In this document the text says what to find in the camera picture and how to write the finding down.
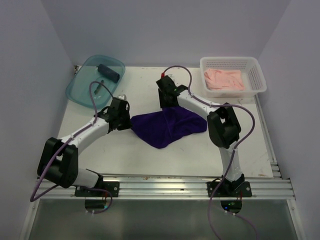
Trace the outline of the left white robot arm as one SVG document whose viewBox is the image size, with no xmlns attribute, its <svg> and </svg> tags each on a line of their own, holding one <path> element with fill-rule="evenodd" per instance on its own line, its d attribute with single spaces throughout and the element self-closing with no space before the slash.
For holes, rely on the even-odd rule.
<svg viewBox="0 0 320 240">
<path fill-rule="evenodd" d="M 89 169 L 79 168 L 79 155 L 99 138 L 114 130 L 132 127 L 130 105 L 126 95 L 114 97 L 83 128 L 57 139 L 49 138 L 37 168 L 37 175 L 63 188 L 86 187 L 92 196 L 103 193 L 102 176 Z"/>
</svg>

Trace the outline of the purple towel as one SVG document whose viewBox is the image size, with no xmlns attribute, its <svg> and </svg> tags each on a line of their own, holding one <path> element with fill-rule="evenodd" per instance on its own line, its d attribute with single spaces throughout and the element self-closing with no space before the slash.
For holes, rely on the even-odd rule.
<svg viewBox="0 0 320 240">
<path fill-rule="evenodd" d="M 207 122 L 201 116 L 180 106 L 135 115 L 130 121 L 132 131 L 156 149 L 163 149 L 183 137 L 207 131 Z"/>
</svg>

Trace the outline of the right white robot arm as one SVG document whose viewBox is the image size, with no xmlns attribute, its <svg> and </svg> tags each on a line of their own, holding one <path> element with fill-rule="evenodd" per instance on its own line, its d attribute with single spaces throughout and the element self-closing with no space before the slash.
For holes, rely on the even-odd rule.
<svg viewBox="0 0 320 240">
<path fill-rule="evenodd" d="M 211 142 L 219 148 L 223 173 L 222 183 L 215 196 L 235 196 L 245 182 L 235 146 L 240 138 L 241 127 L 231 106 L 210 107 L 204 99 L 194 99 L 185 85 L 177 86 L 167 75 L 157 82 L 160 107 L 181 107 L 202 117 L 207 123 Z"/>
</svg>

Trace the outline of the dark navy blue towel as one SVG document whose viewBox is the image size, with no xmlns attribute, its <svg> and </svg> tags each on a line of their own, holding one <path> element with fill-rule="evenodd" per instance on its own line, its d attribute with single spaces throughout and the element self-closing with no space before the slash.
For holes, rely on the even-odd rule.
<svg viewBox="0 0 320 240">
<path fill-rule="evenodd" d="M 117 83 L 120 80 L 120 74 L 104 64 L 98 65 L 97 71 L 113 83 Z"/>
</svg>

